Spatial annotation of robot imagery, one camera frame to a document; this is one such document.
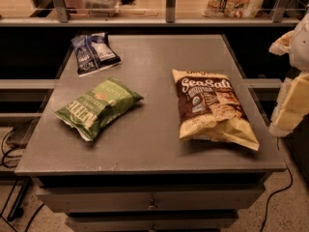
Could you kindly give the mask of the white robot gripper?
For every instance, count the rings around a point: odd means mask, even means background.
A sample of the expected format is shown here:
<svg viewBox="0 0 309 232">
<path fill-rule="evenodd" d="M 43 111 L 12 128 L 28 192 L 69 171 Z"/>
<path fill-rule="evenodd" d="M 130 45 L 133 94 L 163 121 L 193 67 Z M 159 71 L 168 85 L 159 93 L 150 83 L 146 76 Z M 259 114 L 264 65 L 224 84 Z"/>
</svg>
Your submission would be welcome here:
<svg viewBox="0 0 309 232">
<path fill-rule="evenodd" d="M 270 53 L 282 56 L 289 53 L 290 65 L 302 71 L 294 79 L 286 77 L 281 84 L 269 125 L 269 132 L 284 137 L 294 131 L 309 114 L 309 14 L 274 43 Z"/>
</svg>

